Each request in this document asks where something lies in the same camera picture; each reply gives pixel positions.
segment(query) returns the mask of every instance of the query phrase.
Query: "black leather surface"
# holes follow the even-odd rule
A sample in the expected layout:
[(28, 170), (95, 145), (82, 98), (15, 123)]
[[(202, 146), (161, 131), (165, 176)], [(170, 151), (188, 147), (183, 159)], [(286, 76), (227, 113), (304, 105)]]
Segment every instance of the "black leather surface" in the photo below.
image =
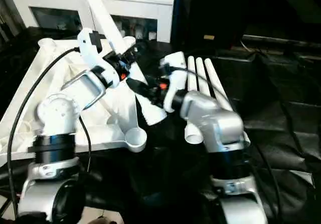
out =
[[(46, 35), (38, 33), (37, 38)], [(25, 64), (26, 69), (32, 61), (31, 54), (29, 58), (26, 55), (35, 55), (37, 47), (34, 43), (17, 42), (20, 49), (22, 45), (21, 51), (12, 46), (5, 55), (1, 52), (0, 63), (15, 57), (16, 64)], [(158, 58), (171, 48), (156, 43), (142, 46), (146, 54), (139, 64), (144, 73), (156, 74)], [(294, 56), (266, 57), (232, 51), (213, 55), (219, 56), (213, 57), (213, 63), (228, 97), (244, 120), (250, 140), (262, 148), (273, 168), (281, 189), (285, 223), (319, 223), (321, 65), (298, 61)], [(11, 78), (7, 86), (12, 83), (17, 87), (17, 80)], [(185, 143), (185, 122), (177, 113), (152, 127), (140, 115), (139, 124), (148, 135), (143, 152), (134, 154), (119, 149), (93, 153), (92, 172), (83, 175), (87, 204), (119, 211), (125, 223), (212, 223), (212, 213), (201, 195), (211, 192), (204, 147)], [(272, 180), (253, 145), (249, 154), (263, 191), (276, 206)], [(87, 154), (80, 157), (85, 166)], [(0, 169), (4, 191), (8, 189), (6, 172), (5, 167)], [(15, 176), (17, 190), (24, 178), (25, 173)]]

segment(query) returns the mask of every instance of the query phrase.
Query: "white rod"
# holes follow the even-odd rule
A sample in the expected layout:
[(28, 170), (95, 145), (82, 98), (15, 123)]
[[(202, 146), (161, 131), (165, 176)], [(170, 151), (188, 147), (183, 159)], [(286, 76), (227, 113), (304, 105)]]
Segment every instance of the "white rod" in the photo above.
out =
[[(198, 57), (196, 59), (196, 68), (197, 68), (197, 75), (206, 79), (203, 60), (200, 57)], [(209, 89), (207, 82), (202, 80), (201, 78), (198, 78), (198, 82), (199, 82), (199, 86), (200, 86), (200, 92), (207, 95), (207, 96), (211, 96), (210, 89)]]
[[(225, 91), (224, 91), (224, 88), (221, 84), (219, 76), (217, 75), (215, 68), (212, 64), (212, 61), (209, 58), (205, 59), (205, 67), (207, 69), (207, 73), (209, 75), (212, 85), (214, 85), (216, 87), (216, 89), (213, 88), (213, 91), (215, 93), (215, 97), (216, 97), (217, 102), (221, 105), (222, 108), (224, 108), (228, 111), (233, 111), (231, 104), (226, 96)], [(244, 137), (245, 137), (245, 141), (250, 143), (250, 139), (245, 132), (244, 132)]]
[[(193, 56), (188, 57), (188, 69), (195, 72), (195, 60)], [(196, 75), (189, 73), (187, 78), (188, 91), (197, 91)], [(190, 122), (185, 127), (185, 140), (189, 144), (197, 145), (203, 142), (201, 131)]]
[(102, 0), (87, 0), (96, 19), (98, 20), (110, 47), (116, 54), (127, 51), (126, 44), (119, 32), (115, 22), (104, 6)]
[[(193, 56), (188, 57), (188, 69), (192, 72), (195, 72), (195, 60)], [(196, 75), (189, 73), (187, 76), (187, 90), (188, 91), (197, 91), (197, 84), (196, 84)]]

